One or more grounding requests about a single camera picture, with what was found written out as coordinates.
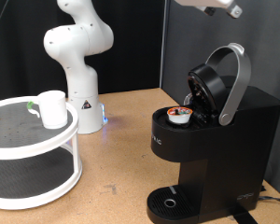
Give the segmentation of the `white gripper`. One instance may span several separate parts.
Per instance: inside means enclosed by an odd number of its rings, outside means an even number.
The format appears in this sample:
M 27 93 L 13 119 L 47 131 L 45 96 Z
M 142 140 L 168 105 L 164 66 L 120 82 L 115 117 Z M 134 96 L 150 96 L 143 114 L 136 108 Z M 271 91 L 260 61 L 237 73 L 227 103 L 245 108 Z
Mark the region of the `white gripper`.
M 234 19 L 238 19 L 243 10 L 234 0 L 175 0 L 181 6 L 192 7 L 222 7 L 226 8 L 228 14 Z

